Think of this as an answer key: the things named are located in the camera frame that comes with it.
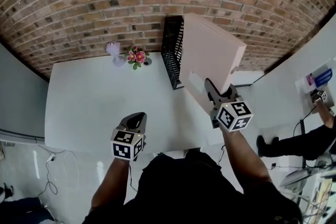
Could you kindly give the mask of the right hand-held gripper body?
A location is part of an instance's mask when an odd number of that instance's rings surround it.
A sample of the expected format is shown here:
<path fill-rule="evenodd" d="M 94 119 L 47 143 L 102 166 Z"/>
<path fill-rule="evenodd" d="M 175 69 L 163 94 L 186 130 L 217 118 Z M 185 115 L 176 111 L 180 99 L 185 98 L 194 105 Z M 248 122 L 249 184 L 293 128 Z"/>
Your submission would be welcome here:
<path fill-rule="evenodd" d="M 210 113 L 213 129 L 222 127 L 226 132 L 245 129 L 253 116 L 250 105 L 240 96 L 219 102 Z"/>

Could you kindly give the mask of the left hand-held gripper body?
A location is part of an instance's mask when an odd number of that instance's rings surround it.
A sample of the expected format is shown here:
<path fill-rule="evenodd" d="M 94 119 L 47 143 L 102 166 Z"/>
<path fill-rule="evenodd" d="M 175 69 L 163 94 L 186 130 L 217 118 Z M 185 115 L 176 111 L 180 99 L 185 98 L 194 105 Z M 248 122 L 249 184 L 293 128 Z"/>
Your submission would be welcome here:
<path fill-rule="evenodd" d="M 119 125 L 113 130 L 111 150 L 115 158 L 134 161 L 145 145 L 145 127 L 130 130 Z"/>

